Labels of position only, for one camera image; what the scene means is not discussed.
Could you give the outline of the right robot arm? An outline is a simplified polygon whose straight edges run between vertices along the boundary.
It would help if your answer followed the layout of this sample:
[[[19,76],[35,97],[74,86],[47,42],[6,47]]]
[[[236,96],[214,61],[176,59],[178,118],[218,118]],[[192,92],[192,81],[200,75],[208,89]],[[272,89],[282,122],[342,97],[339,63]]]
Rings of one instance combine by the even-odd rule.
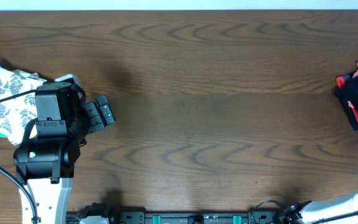
[[[331,200],[296,203],[277,213],[275,223],[358,223],[358,191]]]

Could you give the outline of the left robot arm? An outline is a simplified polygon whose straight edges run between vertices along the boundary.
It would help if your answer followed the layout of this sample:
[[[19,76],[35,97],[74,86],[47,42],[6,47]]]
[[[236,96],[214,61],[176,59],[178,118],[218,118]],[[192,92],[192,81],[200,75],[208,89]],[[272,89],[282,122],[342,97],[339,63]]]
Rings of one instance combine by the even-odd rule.
[[[27,124],[13,160],[21,185],[23,223],[65,223],[75,162],[85,137],[114,124],[104,95],[88,102],[70,82],[35,89],[37,117]]]

